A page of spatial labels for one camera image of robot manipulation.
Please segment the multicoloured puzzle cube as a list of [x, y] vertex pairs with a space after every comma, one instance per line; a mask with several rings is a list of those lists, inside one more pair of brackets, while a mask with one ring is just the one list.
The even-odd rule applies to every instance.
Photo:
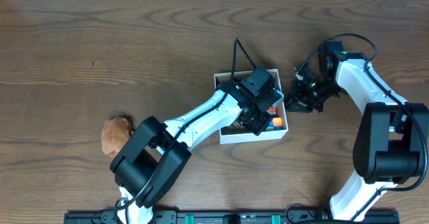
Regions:
[[280, 130], [283, 130], [283, 129], [284, 129], [284, 127], [283, 127], [282, 118], [281, 117], [274, 117], [270, 121], [270, 123], [269, 123], [266, 131], [280, 131]]

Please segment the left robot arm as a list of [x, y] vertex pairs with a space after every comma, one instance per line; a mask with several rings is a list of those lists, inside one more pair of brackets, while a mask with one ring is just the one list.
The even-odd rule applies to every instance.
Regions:
[[149, 223], [152, 207], [171, 189], [194, 147], [236, 121], [259, 135], [273, 118], [267, 109], [283, 98], [272, 74], [257, 67], [246, 78], [221, 82], [208, 101], [180, 117], [142, 121], [110, 165], [121, 192], [119, 220]]

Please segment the red toy truck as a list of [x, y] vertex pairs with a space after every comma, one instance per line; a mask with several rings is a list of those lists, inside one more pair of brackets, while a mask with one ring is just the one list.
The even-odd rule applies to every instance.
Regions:
[[277, 114], [277, 108], [276, 107], [269, 107], [266, 110], [270, 115], [276, 115]]

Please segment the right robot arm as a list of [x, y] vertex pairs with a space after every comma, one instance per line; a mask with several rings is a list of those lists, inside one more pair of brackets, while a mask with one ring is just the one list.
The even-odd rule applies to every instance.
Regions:
[[344, 50], [340, 41], [319, 44], [320, 78], [304, 62], [285, 100], [289, 112], [321, 112], [344, 93], [362, 114], [353, 147], [354, 171], [329, 200], [329, 219], [361, 222], [387, 192], [418, 187], [428, 171], [428, 108], [398, 95], [375, 72], [371, 58]]

